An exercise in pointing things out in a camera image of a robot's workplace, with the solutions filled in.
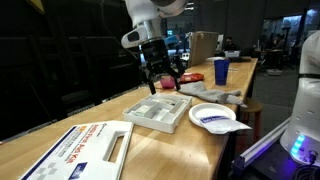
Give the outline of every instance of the white robot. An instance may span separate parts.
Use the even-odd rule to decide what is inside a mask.
[[[124,48],[139,46],[147,62],[146,77],[152,94],[155,94],[152,77],[168,73],[175,79],[176,89],[180,89],[178,78],[184,73],[179,57],[175,59],[178,72],[171,68],[171,61],[161,32],[161,18],[177,16],[184,11],[188,0],[126,0],[133,30],[123,36]]]
[[[280,143],[296,162],[320,166],[320,31],[304,42],[299,73],[293,112]]]

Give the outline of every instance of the wooden table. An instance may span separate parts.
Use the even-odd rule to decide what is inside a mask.
[[[212,62],[192,67],[187,72],[205,76],[207,89],[242,91],[244,99],[252,81],[257,59],[231,63],[226,86],[214,85]],[[158,93],[179,94],[174,90],[157,89]],[[0,179],[17,179],[45,153],[71,126],[105,120],[123,120],[122,112],[150,94],[149,88],[139,88],[99,106],[56,122],[43,129],[0,146]],[[204,101],[193,98],[192,105]],[[233,111],[236,105],[226,104]],[[223,155],[228,134],[210,134],[193,124],[188,111],[180,120],[174,134],[134,126],[121,179],[212,179]]]

